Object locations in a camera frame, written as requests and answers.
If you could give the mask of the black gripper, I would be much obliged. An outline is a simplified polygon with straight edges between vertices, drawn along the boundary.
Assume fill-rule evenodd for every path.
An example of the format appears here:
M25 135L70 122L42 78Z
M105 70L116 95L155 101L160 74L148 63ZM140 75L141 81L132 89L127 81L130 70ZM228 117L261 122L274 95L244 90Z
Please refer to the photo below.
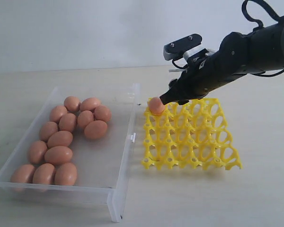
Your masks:
M199 61L181 73L172 82L169 90L160 96L163 104L201 99L209 92L219 88L222 80L222 69L214 61Z

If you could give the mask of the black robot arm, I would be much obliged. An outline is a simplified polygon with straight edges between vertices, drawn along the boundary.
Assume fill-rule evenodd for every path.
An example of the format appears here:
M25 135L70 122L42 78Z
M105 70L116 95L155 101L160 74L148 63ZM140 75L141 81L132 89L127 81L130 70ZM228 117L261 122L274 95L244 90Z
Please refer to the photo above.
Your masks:
M183 58L186 65L180 78L170 81L168 91L160 96L163 104L202 99L247 74L267 77L267 71L284 72L284 16L247 35L231 32L216 52L202 47L201 42L199 34L191 34L164 46L165 60Z

